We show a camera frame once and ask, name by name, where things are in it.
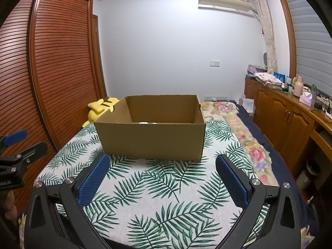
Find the white wall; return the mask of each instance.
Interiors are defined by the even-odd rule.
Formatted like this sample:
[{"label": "white wall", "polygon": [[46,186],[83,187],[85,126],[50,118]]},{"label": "white wall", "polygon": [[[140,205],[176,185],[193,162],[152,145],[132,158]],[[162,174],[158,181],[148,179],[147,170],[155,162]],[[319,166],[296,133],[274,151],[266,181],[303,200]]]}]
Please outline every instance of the white wall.
[{"label": "white wall", "polygon": [[285,15],[280,0],[267,0],[271,12],[278,72],[289,75],[289,41]]},{"label": "white wall", "polygon": [[[104,0],[102,62],[108,96],[243,94],[264,39],[249,13],[198,9],[198,0]],[[220,67],[209,67],[209,61]]]},{"label": "white wall", "polygon": [[92,13],[97,15],[99,20],[99,16],[101,15],[101,2],[97,0],[92,1]]}]

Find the metal screw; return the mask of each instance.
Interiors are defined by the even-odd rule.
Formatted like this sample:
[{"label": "metal screw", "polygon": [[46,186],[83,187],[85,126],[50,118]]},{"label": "metal screw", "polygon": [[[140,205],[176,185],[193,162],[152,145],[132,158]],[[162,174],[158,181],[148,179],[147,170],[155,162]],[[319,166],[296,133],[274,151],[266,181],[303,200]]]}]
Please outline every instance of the metal screw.
[{"label": "metal screw", "polygon": [[283,183],[283,187],[289,189],[290,188],[290,184],[285,182],[285,183]]},{"label": "metal screw", "polygon": [[260,185],[261,181],[259,179],[252,179],[251,181],[254,185]]},{"label": "metal screw", "polygon": [[68,177],[67,179],[65,179],[66,184],[71,184],[74,181],[73,177]]},{"label": "metal screw", "polygon": [[36,182],[36,184],[34,186],[36,186],[37,188],[41,187],[43,185],[43,182]]}]

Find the shelf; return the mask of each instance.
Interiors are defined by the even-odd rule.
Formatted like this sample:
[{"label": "shelf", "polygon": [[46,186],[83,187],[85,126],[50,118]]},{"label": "shelf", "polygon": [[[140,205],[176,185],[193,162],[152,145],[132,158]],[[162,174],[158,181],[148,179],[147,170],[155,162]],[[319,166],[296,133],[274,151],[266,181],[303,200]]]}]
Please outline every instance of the shelf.
[{"label": "shelf", "polygon": [[331,135],[326,130],[320,133],[312,131],[310,137],[316,142],[316,144],[323,150],[328,159],[332,162],[332,146],[329,144]]}]

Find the yellow plush toy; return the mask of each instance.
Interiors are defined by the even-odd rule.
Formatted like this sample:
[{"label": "yellow plush toy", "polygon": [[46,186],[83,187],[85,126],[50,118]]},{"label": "yellow plush toy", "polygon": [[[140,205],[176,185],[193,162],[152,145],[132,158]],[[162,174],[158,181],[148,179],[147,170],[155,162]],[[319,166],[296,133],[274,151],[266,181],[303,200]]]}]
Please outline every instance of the yellow plush toy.
[{"label": "yellow plush toy", "polygon": [[91,109],[88,115],[88,121],[86,121],[82,127],[86,127],[89,123],[96,120],[101,114],[106,110],[114,110],[114,105],[119,100],[113,97],[106,97],[104,99],[99,99],[97,102],[92,102],[88,104],[88,107]]}]

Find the window blind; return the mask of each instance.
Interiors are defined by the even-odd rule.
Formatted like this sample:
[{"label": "window blind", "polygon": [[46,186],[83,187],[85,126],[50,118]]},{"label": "window blind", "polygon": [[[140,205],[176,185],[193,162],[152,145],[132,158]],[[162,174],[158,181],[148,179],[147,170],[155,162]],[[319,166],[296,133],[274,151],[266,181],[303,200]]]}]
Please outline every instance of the window blind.
[{"label": "window blind", "polygon": [[332,95],[332,38],[306,0],[286,1],[295,33],[296,74]]}]

